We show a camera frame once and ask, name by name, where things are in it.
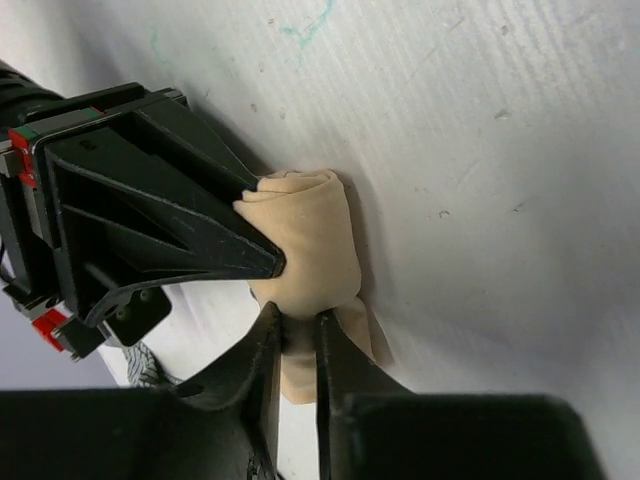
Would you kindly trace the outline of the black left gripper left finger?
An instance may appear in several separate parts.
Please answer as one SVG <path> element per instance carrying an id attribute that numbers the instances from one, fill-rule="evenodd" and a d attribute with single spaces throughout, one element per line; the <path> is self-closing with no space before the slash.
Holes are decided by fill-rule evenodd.
<path id="1" fill-rule="evenodd" d="M 268 303 L 244 337 L 173 390 L 171 479 L 275 479 L 281 315 Z"/>

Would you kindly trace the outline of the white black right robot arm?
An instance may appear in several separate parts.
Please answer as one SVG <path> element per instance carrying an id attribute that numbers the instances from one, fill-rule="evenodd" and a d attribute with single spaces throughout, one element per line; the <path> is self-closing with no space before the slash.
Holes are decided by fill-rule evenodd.
<path id="1" fill-rule="evenodd" d="M 256 186 L 178 90 L 65 98 L 1 69 L 4 292 L 74 359 L 140 341 L 168 285 L 278 276 L 282 251 L 233 208 Z"/>

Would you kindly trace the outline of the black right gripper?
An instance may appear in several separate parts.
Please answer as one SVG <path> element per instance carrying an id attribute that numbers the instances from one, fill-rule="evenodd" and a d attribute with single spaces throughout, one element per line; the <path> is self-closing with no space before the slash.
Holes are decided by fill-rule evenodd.
<path id="1" fill-rule="evenodd" d="M 124 139 L 65 139 L 44 149 L 61 281 L 69 308 L 90 327 L 63 312 L 53 251 L 42 238 L 48 222 L 30 136 L 11 131 L 146 93 L 130 83 L 63 99 L 32 82 L 1 85 L 1 255 L 13 268 L 1 274 L 2 291 L 46 342 L 77 358 L 108 339 L 126 347 L 140 341 L 172 310 L 164 285 L 270 279 L 285 264 L 281 250 L 234 211 L 257 179 L 227 148 L 154 155 Z"/>

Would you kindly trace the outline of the grey striped underwear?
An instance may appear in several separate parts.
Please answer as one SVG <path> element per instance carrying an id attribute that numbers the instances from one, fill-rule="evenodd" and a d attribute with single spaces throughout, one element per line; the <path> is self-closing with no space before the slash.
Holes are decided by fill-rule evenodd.
<path id="1" fill-rule="evenodd" d="M 144 343 L 139 342 L 122 349 L 126 361 L 127 381 L 131 386 L 143 388 L 164 388 L 178 385 L 181 380 L 170 375 L 154 353 Z"/>

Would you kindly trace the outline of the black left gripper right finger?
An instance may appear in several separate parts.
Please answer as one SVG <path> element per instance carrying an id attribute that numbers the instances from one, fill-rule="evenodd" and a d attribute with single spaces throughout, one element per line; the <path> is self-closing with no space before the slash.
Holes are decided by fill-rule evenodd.
<path id="1" fill-rule="evenodd" d="M 316 426 L 322 479 L 379 479 L 392 432 L 387 406 L 413 393 L 377 366 L 327 310 L 315 327 Z"/>

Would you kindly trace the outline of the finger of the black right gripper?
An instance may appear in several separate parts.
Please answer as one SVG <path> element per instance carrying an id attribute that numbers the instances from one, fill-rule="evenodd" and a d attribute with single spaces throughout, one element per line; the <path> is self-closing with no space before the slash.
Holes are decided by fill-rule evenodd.
<path id="1" fill-rule="evenodd" d="M 163 98 L 136 109 L 133 118 L 147 150 L 203 188 L 217 193 L 256 188 L 257 177 L 186 103 Z"/>

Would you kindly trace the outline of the beige underwear with navy trim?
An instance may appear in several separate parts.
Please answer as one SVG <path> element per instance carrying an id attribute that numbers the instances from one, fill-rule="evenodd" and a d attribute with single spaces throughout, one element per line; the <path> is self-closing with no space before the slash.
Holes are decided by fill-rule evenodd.
<path id="1" fill-rule="evenodd" d="M 316 316 L 335 313 L 348 338 L 380 366 L 391 363 L 388 341 L 361 298 L 362 271 L 356 252 L 345 186 L 329 169 L 280 171 L 261 178 L 233 208 L 283 253 L 279 276 L 252 280 L 260 305 L 274 303 L 283 316 L 281 391 L 296 405 L 317 398 Z"/>

